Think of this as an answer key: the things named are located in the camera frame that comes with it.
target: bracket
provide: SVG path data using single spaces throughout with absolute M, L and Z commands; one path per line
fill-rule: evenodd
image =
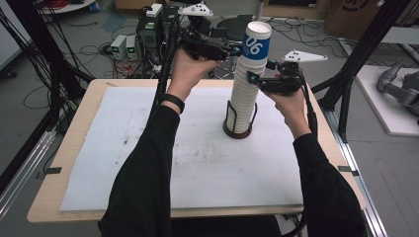
M 298 51 L 295 49 L 283 57 L 283 61 L 288 62 L 312 62 L 325 60 L 327 60 L 327 55 L 317 55 L 313 53 Z
M 206 4 L 204 4 L 204 2 L 195 4 L 187 8 L 179 8 L 178 14 L 186 15 L 186 16 L 197 16 L 197 17 L 212 17 L 213 16 L 212 10 L 210 10 L 210 8 L 208 8 Z

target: hand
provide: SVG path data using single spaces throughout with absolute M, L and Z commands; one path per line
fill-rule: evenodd
M 291 95 L 282 96 L 276 93 L 265 93 L 275 102 L 275 108 L 283 114 L 293 138 L 311 133 L 304 115 L 304 94 L 301 89 Z
M 173 62 L 172 80 L 167 93 L 185 101 L 204 74 L 217 65 L 218 62 L 214 60 L 195 60 L 187 51 L 179 49 Z

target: metal frame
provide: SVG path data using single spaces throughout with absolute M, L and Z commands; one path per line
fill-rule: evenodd
M 25 187 L 34 170 L 42 160 L 49 146 L 55 139 L 56 131 L 46 131 L 28 156 L 21 169 L 17 172 L 9 186 L 0 196 L 0 222 L 3 220 L 21 190 Z
M 326 111 L 334 111 L 336 103 L 342 97 L 338 133 L 345 143 L 348 142 L 346 126 L 352 83 L 409 2 L 409 0 L 385 1 L 342 69 L 334 77 L 311 88 L 313 93 L 329 88 L 325 96 L 318 101 L 319 106 Z
M 334 112 L 328 112 L 325 110 L 322 110 L 323 114 L 329 123 L 330 129 L 333 132 L 333 135 L 336 139 L 336 142 L 338 143 L 341 152 L 345 158 L 345 160 L 348 162 L 349 166 L 351 167 L 352 171 L 357 171 L 359 176 L 354 177 L 355 181 L 357 182 L 358 187 L 361 190 L 361 193 L 363 194 L 364 198 L 367 201 L 367 208 L 364 210 L 364 216 L 366 219 L 366 222 L 368 223 L 370 227 L 370 231 L 375 237 L 386 237 L 387 233 L 384 229 L 384 226 L 381 222 L 381 219 L 379 218 L 377 209 L 374 205 L 373 198 L 371 197 L 367 185 L 364 182 L 363 176 L 361 175 L 361 172 L 359 171 L 357 162 L 355 160 L 354 155 L 352 154 L 351 148 L 349 147 L 349 144 L 345 142 L 338 132 L 338 119 Z

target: white paper sheet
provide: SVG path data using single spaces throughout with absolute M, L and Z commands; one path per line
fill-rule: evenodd
M 118 170 L 147 121 L 154 88 L 109 88 L 74 164 L 60 210 L 104 210 Z M 172 208 L 299 205 L 293 137 L 265 95 L 251 135 L 222 130 L 231 89 L 196 88 L 181 115 L 172 166 Z

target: blue logo on cup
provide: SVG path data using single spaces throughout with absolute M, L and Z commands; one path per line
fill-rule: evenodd
M 268 57 L 270 39 L 253 39 L 246 35 L 242 54 L 252 60 L 261 60 Z

